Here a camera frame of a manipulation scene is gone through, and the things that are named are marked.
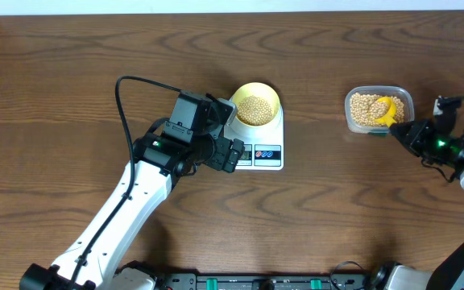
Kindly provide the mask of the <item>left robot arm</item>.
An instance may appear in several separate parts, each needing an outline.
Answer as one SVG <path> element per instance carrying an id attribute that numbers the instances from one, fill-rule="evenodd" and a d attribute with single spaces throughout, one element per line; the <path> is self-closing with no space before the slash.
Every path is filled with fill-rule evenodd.
<path id="1" fill-rule="evenodd" d="M 130 162 L 109 199 L 81 236 L 48 268 L 33 263 L 21 289 L 121 289 L 114 273 L 145 221 L 180 178 L 204 164 L 234 172 L 244 152 L 239 139 L 223 135 L 236 105 L 182 93 L 171 117 L 155 121 L 129 142 Z"/>

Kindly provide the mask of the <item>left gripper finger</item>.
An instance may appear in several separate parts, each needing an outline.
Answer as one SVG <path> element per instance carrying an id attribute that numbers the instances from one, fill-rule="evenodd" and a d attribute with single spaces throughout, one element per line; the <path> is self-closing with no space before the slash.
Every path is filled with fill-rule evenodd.
<path id="1" fill-rule="evenodd" d="M 238 107 L 232 101 L 223 98 L 216 99 L 213 104 L 216 106 L 218 123 L 229 126 L 237 115 Z"/>
<path id="2" fill-rule="evenodd" d="M 245 150 L 244 142 L 240 139 L 230 140 L 230 144 L 226 151 L 225 163 L 223 170 L 228 173 L 235 171 L 238 161 L 242 157 Z"/>

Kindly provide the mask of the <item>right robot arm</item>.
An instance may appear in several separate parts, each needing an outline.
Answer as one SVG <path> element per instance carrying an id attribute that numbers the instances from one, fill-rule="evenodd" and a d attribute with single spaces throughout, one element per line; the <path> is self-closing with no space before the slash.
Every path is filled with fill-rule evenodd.
<path id="1" fill-rule="evenodd" d="M 464 131 L 453 137 L 460 100 L 438 98 L 434 120 L 406 122 L 390 127 L 390 132 L 426 168 L 446 165 L 454 169 L 448 182 L 458 181 L 464 192 Z M 464 243 L 434 271 L 418 271 L 399 263 L 381 269 L 371 279 L 373 289 L 464 289 Z"/>

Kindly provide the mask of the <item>yellow measuring scoop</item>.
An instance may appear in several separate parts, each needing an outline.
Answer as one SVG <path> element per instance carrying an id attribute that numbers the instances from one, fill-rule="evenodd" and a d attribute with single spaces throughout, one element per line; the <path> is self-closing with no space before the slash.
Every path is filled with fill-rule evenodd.
<path id="1" fill-rule="evenodd" d="M 390 97 L 377 99 L 369 109 L 370 119 L 380 125 L 390 127 L 394 123 L 396 116 L 396 104 Z"/>

